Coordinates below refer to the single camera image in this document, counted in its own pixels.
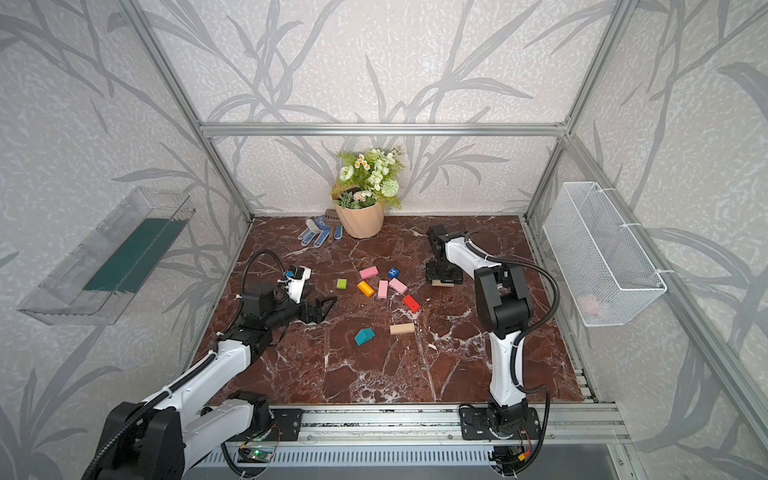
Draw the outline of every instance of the gray floor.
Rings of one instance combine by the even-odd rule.
[[[605,445],[543,445],[535,463],[519,478],[568,478],[568,480],[618,480]],[[268,468],[259,480],[495,480],[490,467],[341,467]],[[184,480],[236,480],[228,468],[192,468]]]

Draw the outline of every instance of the yellow block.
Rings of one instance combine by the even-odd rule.
[[[357,288],[359,288],[360,291],[363,292],[366,296],[371,296],[371,295],[373,295],[375,293],[373,291],[373,288],[371,288],[371,286],[368,283],[366,283],[365,280],[363,280],[362,282],[358,283],[357,284]]]
[[[414,333],[416,327],[413,323],[400,323],[399,325],[389,326],[389,335],[399,335],[400,333]]]

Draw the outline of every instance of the potted plant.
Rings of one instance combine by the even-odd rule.
[[[397,147],[389,152],[374,148],[364,154],[339,154],[344,165],[331,198],[349,235],[373,237],[384,224],[384,207],[400,208],[397,174],[402,170],[401,156]]]

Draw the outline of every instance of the blue cube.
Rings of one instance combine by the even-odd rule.
[[[362,345],[374,336],[376,336],[376,334],[373,332],[373,329],[362,329],[355,335],[355,341],[358,345]]]

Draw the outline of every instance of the beige flower pot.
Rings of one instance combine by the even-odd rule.
[[[355,238],[373,237],[384,225],[384,206],[381,204],[359,209],[336,205],[336,212],[344,230]]]

